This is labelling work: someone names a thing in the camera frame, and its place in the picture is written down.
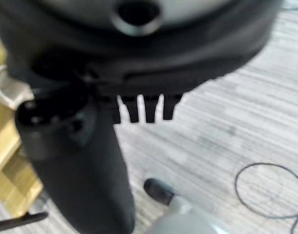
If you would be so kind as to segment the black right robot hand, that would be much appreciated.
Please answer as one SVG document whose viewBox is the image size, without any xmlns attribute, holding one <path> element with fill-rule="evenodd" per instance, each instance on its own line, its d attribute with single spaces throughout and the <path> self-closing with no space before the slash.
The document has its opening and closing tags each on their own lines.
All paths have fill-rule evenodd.
<svg viewBox="0 0 298 234">
<path fill-rule="evenodd" d="M 135 206 L 114 125 L 171 120 L 183 94 L 266 45 L 280 0 L 0 0 L 8 73 L 32 89 L 15 125 L 44 188 L 82 234 L 130 234 Z"/>
</svg>

